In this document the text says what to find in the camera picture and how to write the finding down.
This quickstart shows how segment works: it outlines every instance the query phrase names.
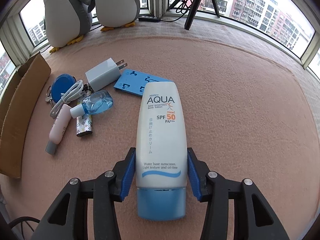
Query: plush penguin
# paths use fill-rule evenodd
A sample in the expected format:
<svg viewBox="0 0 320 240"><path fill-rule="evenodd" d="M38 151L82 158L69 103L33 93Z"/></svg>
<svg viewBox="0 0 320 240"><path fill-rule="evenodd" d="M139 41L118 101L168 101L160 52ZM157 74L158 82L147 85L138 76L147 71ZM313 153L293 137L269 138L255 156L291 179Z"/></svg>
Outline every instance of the plush penguin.
<svg viewBox="0 0 320 240"><path fill-rule="evenodd" d="M45 30L53 49L82 40L90 31L92 15L88 13L91 0L44 0Z"/></svg>
<svg viewBox="0 0 320 240"><path fill-rule="evenodd" d="M94 7L100 24L104 26L102 32L115 27L135 26L134 21L140 14L140 0L92 0L88 12Z"/></svg>

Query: small transparent bottle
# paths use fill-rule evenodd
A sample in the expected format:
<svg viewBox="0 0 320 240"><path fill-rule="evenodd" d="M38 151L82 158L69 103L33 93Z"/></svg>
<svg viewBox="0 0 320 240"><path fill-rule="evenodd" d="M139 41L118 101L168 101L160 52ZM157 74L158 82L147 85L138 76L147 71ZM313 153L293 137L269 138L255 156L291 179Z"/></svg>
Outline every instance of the small transparent bottle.
<svg viewBox="0 0 320 240"><path fill-rule="evenodd" d="M82 103L71 108L73 118L84 114L100 114L113 106L113 100L108 91L100 90L83 99Z"/></svg>

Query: cardboard box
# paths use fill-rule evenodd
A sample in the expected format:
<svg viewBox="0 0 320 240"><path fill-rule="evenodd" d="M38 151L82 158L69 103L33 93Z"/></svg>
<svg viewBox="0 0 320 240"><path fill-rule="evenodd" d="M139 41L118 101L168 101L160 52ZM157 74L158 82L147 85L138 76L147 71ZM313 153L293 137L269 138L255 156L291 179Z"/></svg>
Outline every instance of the cardboard box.
<svg viewBox="0 0 320 240"><path fill-rule="evenodd" d="M41 54L37 54L13 74L2 94L0 173L4 175L16 179L21 177L22 152L28 124L50 74L51 68Z"/></svg>

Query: white penguin belly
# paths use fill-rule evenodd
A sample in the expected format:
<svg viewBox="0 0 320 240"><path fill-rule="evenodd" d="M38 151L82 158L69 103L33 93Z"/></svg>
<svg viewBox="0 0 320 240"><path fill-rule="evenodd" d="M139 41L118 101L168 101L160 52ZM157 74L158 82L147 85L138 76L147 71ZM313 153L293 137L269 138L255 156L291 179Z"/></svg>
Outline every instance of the white penguin belly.
<svg viewBox="0 0 320 240"><path fill-rule="evenodd" d="M51 46L61 48L78 37L80 20L69 0L47 0L46 35Z"/></svg>
<svg viewBox="0 0 320 240"><path fill-rule="evenodd" d="M97 18L106 27L120 27L137 15L135 0L96 0Z"/></svg>

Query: charger plug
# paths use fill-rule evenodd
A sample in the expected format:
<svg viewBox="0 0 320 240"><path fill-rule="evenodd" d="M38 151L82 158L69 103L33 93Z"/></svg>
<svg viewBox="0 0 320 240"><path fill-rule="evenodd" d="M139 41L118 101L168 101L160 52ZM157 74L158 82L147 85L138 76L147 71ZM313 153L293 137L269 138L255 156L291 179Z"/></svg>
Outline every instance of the charger plug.
<svg viewBox="0 0 320 240"><path fill-rule="evenodd" d="M93 91L97 92L113 81L118 80L121 76L120 69L127 66L128 64L124 63L123 59L115 63L112 58L109 58L88 70L85 75Z"/></svg>

